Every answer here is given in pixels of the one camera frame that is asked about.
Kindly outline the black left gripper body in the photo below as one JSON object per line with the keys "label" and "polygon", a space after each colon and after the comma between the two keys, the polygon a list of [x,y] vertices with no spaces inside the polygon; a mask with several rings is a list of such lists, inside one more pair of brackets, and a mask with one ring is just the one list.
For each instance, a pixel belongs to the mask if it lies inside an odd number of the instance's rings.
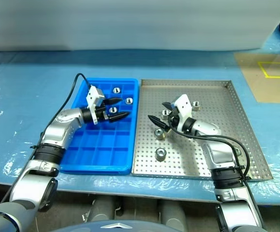
{"label": "black left gripper body", "polygon": [[106,105],[102,103],[100,106],[95,107],[95,114],[97,122],[103,122],[109,120],[109,115],[106,112]]}

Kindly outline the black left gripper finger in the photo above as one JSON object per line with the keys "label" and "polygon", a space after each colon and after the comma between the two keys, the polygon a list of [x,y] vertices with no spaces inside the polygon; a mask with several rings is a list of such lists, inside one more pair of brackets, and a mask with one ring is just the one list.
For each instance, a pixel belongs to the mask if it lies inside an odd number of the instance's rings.
{"label": "black left gripper finger", "polygon": [[113,122],[126,118],[129,114],[130,114],[130,112],[118,112],[118,113],[114,113],[114,114],[109,114],[107,120],[110,123],[113,123]]}
{"label": "black left gripper finger", "polygon": [[123,98],[112,97],[104,100],[104,105],[114,105],[122,101]]}

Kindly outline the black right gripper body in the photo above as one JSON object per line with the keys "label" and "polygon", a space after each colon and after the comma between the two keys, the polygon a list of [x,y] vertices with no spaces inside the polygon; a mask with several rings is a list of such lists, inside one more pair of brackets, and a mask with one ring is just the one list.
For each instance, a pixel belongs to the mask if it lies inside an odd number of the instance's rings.
{"label": "black right gripper body", "polygon": [[179,128],[180,118],[178,114],[178,108],[174,107],[168,115],[168,126],[175,131],[181,132],[181,129]]}

